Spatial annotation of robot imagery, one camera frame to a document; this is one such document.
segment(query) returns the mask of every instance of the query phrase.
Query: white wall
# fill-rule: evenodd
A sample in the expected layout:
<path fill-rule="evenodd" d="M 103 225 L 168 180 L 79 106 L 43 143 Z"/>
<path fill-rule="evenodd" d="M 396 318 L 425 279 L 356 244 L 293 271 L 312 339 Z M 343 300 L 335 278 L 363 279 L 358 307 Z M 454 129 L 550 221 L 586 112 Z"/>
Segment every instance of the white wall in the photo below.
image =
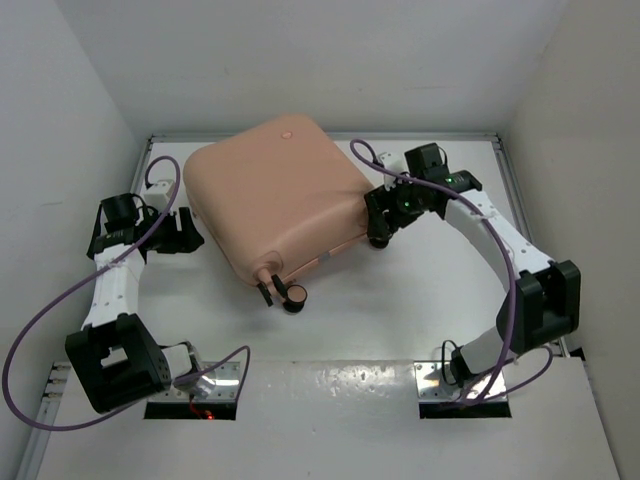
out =
<path fill-rule="evenodd" d="M 639 134 L 640 2 L 575 0 L 507 148 L 536 240 L 582 270 L 578 338 L 629 479 L 640 471 Z"/>
<path fill-rule="evenodd" d="M 506 126 L 566 0 L 57 0 L 141 135 Z"/>
<path fill-rule="evenodd" d="M 0 358 L 47 301 L 93 269 L 84 256 L 98 200 L 127 190 L 138 145 L 53 0 L 0 1 Z M 27 337 L 11 387 L 35 415 L 65 334 L 91 289 Z M 0 479 L 29 429 L 0 402 Z"/>

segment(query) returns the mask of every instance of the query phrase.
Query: white table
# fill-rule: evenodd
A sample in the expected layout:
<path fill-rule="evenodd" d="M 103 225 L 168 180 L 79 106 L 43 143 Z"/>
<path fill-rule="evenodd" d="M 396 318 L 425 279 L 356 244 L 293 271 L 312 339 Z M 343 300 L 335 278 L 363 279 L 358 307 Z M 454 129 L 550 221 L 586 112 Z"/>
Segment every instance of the white table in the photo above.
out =
<path fill-rule="evenodd" d="M 426 140 L 372 143 L 401 153 Z M 438 143 L 452 170 L 474 173 L 511 219 L 491 139 Z M 204 144 L 153 142 L 148 157 L 169 154 L 182 163 Z M 348 142 L 338 144 L 348 150 Z M 151 178 L 168 175 L 170 164 L 161 163 Z M 177 203 L 187 205 L 184 190 Z M 485 331 L 504 298 L 491 269 L 436 215 L 398 233 L 382 252 L 363 244 L 303 277 L 309 300 L 297 316 L 268 309 L 200 229 L 206 243 L 197 252 L 149 256 L 139 313 L 158 343 L 189 339 L 205 359 L 251 346 L 238 420 L 142 420 L 141 404 L 100 426 L 52 435 L 40 480 L 616 478 L 576 359 L 556 361 L 512 395 L 512 419 L 418 419 L 412 360 L 438 358 L 445 338 L 462 344 Z M 507 382 L 527 378 L 543 361 L 524 358 Z M 72 375 L 57 423 L 90 417 Z"/>

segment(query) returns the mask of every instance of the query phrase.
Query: suitcase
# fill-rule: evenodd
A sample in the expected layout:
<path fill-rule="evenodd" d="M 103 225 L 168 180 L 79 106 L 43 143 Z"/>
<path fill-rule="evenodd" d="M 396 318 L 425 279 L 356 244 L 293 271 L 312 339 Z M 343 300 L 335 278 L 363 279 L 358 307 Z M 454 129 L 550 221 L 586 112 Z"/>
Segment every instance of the suitcase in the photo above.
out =
<path fill-rule="evenodd" d="M 366 238 L 371 183 L 305 115 L 285 115 L 194 152 L 189 203 L 234 271 L 299 311 L 304 273 Z"/>

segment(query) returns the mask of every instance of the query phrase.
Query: pink suitcase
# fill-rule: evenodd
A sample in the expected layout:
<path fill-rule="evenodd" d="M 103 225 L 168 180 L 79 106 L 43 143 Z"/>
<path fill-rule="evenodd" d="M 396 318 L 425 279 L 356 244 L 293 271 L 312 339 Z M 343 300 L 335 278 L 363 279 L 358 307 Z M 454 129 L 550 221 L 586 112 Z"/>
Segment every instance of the pink suitcase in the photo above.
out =
<path fill-rule="evenodd" d="M 299 311 L 291 285 L 366 237 L 371 183 L 304 115 L 285 115 L 194 152 L 187 196 L 227 260 L 270 304 Z"/>

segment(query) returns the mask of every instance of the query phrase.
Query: wall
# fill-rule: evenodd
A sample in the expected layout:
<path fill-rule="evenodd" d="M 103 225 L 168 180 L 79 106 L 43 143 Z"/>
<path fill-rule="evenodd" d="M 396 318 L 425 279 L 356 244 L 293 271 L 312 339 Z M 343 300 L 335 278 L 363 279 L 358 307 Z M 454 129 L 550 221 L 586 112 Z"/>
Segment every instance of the wall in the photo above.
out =
<path fill-rule="evenodd" d="M 577 337 L 625 478 L 640 471 L 639 45 L 637 0 L 571 3 L 506 138 L 536 240 L 582 270 Z"/>
<path fill-rule="evenodd" d="M 127 189 L 139 148 L 53 0 L 0 0 L 0 66 L 4 362 L 37 310 L 93 269 L 84 252 L 97 202 Z M 90 295 L 46 317 L 19 350 L 11 388 L 28 415 Z M 0 402 L 0 479 L 14 478 L 28 434 Z"/>
<path fill-rule="evenodd" d="M 57 0 L 137 133 L 506 126 L 566 0 Z"/>

